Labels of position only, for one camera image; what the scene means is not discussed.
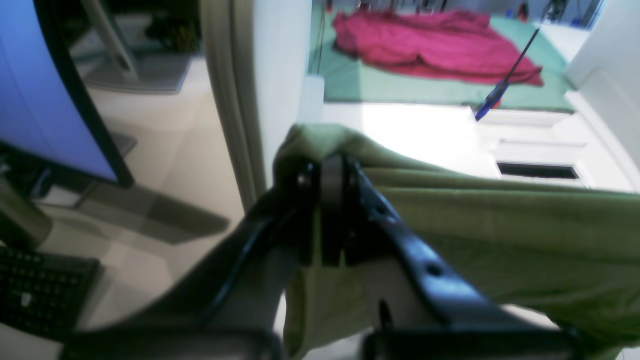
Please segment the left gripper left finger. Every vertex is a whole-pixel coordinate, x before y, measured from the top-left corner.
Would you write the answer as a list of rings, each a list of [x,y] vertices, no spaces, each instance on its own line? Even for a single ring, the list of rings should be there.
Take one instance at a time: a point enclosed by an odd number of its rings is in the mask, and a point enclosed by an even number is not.
[[[313,259],[319,166],[301,161],[167,293],[126,319],[74,333],[62,360],[285,360],[281,296]]]

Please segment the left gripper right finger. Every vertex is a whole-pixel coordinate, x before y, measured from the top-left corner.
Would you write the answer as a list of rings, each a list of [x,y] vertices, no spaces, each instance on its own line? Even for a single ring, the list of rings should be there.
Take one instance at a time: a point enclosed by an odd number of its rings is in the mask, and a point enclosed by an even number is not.
[[[582,360],[578,340],[501,309],[402,219],[342,153],[320,169],[321,261],[355,271],[374,330],[361,360]]]

